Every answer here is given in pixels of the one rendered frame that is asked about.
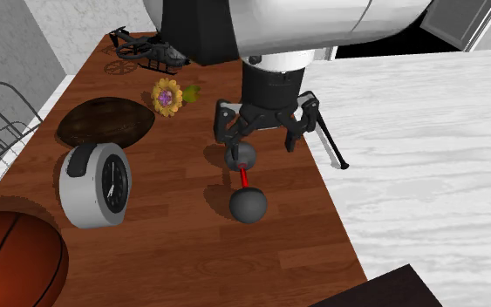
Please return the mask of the grey door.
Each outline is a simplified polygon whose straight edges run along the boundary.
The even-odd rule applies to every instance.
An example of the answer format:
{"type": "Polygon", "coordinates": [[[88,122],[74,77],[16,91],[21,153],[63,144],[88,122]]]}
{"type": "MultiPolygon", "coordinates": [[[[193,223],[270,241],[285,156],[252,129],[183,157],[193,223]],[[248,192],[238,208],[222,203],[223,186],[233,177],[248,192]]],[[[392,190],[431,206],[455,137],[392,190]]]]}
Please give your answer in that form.
{"type": "Polygon", "coordinates": [[[491,0],[433,0],[420,27],[460,51],[473,51],[491,24],[491,0]]]}

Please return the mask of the dark brown furniture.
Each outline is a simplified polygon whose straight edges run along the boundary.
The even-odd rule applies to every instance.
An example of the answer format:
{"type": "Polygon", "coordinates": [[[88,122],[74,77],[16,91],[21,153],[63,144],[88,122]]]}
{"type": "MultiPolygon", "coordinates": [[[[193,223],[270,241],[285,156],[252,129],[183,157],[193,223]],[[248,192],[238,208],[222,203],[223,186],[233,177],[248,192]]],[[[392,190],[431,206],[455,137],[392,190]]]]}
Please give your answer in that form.
{"type": "Polygon", "coordinates": [[[410,264],[309,307],[443,307],[410,264]]]}

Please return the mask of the dark toy helicopter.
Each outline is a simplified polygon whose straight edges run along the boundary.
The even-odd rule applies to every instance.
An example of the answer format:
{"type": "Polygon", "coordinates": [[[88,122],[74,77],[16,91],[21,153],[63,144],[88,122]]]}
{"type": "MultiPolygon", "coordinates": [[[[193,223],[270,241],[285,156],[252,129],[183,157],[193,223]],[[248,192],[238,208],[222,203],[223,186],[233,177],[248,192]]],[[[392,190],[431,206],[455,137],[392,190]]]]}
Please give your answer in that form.
{"type": "Polygon", "coordinates": [[[125,60],[145,59],[142,68],[175,75],[174,69],[190,65],[188,57],[179,53],[173,46],[161,38],[161,35],[141,36],[134,38],[125,26],[121,26],[108,33],[115,47],[115,53],[125,60]]]}

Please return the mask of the orange basketball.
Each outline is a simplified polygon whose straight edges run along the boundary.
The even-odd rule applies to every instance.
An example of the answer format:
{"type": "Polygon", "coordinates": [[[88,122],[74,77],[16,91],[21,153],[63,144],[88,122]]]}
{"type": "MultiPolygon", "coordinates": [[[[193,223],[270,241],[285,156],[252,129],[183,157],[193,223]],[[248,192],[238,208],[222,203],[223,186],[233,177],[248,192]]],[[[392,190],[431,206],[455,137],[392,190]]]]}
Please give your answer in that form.
{"type": "Polygon", "coordinates": [[[50,223],[0,211],[0,307],[53,307],[68,268],[65,241],[50,223]]]}

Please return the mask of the brown wooden table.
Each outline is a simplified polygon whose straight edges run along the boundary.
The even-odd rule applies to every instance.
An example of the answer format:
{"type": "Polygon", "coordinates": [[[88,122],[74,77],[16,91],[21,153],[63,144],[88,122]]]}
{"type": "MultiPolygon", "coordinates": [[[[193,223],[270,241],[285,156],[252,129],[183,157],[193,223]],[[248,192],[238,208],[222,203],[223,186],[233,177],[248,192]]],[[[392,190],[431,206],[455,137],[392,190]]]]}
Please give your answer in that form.
{"type": "Polygon", "coordinates": [[[0,182],[0,210],[39,216],[60,229],[69,274],[54,307],[306,307],[365,281],[350,239],[303,140],[293,152],[284,129],[253,132],[251,186],[268,200],[261,221],[228,211],[240,187],[215,143],[218,99],[241,96],[238,61],[189,65],[176,75],[200,97],[172,118],[158,117],[126,150],[133,184],[125,220],[78,229],[58,202],[67,148],[56,137],[78,104],[114,96],[147,104],[158,72],[107,72],[117,56],[108,37],[95,49],[0,182]]]}

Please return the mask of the yellow sunflower with green leaf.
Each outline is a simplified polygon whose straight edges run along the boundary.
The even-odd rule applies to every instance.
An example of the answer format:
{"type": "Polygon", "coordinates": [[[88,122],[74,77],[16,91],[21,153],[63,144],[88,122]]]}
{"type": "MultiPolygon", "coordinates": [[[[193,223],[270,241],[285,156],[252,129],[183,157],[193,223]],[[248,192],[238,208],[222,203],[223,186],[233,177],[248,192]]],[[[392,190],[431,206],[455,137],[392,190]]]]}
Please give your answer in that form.
{"type": "Polygon", "coordinates": [[[151,93],[154,110],[163,117],[173,117],[184,103],[195,102],[200,90],[198,85],[189,85],[182,89],[176,80],[161,78],[155,83],[151,93]]]}

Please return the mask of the white alarm clock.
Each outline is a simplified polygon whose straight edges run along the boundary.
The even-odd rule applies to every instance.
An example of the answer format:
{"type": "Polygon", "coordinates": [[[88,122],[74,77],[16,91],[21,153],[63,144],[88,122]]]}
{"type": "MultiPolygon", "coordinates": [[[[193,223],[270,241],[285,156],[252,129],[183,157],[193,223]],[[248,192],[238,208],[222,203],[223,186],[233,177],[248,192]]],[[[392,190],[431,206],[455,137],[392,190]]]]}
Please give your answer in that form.
{"type": "Polygon", "coordinates": [[[119,145],[86,143],[67,154],[58,185],[62,209],[74,226],[111,227],[124,220],[132,173],[119,145]]]}

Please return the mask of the dark brown football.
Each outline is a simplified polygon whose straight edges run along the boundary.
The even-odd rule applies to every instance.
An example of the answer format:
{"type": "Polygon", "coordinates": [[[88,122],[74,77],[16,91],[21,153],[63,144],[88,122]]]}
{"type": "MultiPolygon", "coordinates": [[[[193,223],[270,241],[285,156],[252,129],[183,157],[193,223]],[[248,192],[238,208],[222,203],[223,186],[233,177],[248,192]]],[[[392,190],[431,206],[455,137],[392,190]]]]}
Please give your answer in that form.
{"type": "Polygon", "coordinates": [[[56,135],[65,144],[115,143],[129,147],[144,137],[154,113],[133,100],[99,97],[74,107],[60,121],[56,135]]]}

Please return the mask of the black robot stand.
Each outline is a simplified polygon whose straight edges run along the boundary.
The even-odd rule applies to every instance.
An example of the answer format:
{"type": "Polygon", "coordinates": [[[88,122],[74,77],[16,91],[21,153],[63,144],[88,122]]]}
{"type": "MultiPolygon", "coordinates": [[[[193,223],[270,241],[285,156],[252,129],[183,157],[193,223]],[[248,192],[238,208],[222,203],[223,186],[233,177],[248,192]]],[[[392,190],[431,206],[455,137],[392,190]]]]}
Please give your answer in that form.
{"type": "Polygon", "coordinates": [[[163,0],[161,36],[199,65],[239,56],[228,0],[163,0]]]}

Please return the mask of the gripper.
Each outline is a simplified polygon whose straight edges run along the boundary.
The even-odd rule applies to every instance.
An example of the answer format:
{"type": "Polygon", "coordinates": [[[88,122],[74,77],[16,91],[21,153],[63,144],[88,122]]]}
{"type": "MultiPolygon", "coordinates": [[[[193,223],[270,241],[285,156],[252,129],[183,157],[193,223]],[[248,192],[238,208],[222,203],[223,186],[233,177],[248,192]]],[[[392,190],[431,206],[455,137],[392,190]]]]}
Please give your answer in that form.
{"type": "Polygon", "coordinates": [[[301,102],[300,120],[285,117],[287,134],[285,147],[293,152],[296,141],[306,132],[312,132],[317,124],[319,101],[312,91],[299,97],[304,68],[290,72],[268,72],[252,65],[242,65],[241,104],[230,103],[219,99],[215,105],[214,134],[215,141],[224,143],[230,150],[232,158],[239,158],[239,142],[250,134],[249,123],[263,115],[258,129],[274,128],[281,125],[275,113],[297,109],[301,102]]]}

